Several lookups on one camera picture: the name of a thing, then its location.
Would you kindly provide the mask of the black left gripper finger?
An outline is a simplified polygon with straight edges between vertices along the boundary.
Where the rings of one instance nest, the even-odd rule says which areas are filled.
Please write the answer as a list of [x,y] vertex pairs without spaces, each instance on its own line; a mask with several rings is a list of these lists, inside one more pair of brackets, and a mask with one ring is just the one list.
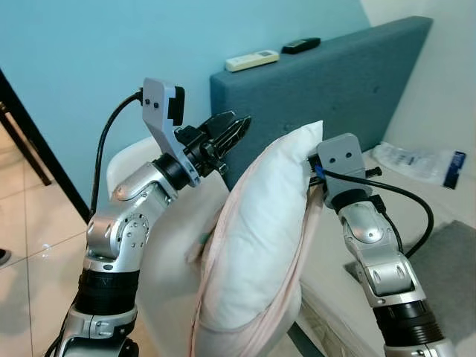
[[230,152],[235,145],[245,136],[251,126],[251,117],[235,119],[222,133],[222,152]]
[[205,133],[208,136],[220,136],[229,126],[236,120],[234,112],[221,112],[217,115],[212,115],[205,121]]

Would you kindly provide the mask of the pink and white pillow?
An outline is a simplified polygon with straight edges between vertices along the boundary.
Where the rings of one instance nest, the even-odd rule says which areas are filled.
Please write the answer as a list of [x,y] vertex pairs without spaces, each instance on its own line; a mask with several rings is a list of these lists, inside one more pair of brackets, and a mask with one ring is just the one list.
[[205,243],[187,357],[266,357],[300,310],[300,273],[310,240],[307,159],[322,121],[265,147],[228,194]]

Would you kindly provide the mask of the clear plastic packet blue label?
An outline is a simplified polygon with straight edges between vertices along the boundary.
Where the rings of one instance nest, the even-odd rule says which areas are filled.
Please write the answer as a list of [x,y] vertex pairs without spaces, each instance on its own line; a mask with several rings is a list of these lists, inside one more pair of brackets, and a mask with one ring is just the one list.
[[432,152],[432,150],[403,149],[381,142],[371,150],[379,164],[425,183],[455,190],[467,154],[464,152]]

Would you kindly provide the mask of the white remote control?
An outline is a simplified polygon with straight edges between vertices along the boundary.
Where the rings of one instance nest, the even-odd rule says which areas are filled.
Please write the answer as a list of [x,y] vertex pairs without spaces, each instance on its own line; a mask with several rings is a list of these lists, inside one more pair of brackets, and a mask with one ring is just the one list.
[[279,52],[273,50],[264,50],[251,52],[241,57],[234,57],[225,61],[225,69],[229,72],[244,71],[244,69],[260,67],[276,62],[280,58]]

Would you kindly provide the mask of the blue-grey padded headboard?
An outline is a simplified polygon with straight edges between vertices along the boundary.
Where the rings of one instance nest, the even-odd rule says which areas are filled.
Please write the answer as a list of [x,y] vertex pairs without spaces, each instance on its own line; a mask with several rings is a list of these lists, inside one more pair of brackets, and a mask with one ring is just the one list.
[[322,121],[324,136],[353,133],[362,150],[384,139],[433,20],[411,16],[323,42],[274,64],[210,76],[210,107],[251,117],[225,156],[225,186],[235,186],[274,140]]

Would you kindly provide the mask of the black remote control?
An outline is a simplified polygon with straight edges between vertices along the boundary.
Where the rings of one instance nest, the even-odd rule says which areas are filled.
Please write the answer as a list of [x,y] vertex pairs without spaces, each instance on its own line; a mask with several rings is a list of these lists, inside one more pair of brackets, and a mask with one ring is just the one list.
[[300,52],[313,50],[313,48],[318,48],[322,43],[322,39],[319,37],[309,37],[296,39],[283,45],[281,53],[282,54],[299,54]]

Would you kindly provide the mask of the grey cushion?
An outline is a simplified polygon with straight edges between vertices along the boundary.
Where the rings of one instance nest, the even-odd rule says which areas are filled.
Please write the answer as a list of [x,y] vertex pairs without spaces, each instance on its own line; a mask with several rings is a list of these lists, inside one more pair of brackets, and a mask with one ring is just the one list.
[[475,234],[459,221],[439,225],[409,258],[443,335],[455,344],[476,330]]

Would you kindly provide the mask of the black door frame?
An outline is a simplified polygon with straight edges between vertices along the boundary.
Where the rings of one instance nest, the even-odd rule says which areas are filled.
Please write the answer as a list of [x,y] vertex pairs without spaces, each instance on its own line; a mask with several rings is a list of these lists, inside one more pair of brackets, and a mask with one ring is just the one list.
[[89,210],[88,204],[86,204],[85,199],[74,186],[74,182],[62,168],[58,157],[52,152],[51,147],[48,146],[47,140],[45,140],[40,129],[33,122],[33,118],[28,114],[26,106],[21,102],[2,69],[0,69],[0,101],[7,104],[13,115],[14,122],[17,123],[21,132],[33,144],[35,152],[45,165],[45,169],[51,174],[52,178],[57,180],[57,184],[62,188],[62,192],[67,196],[68,200],[74,205],[82,220],[85,223],[89,223],[92,213]]

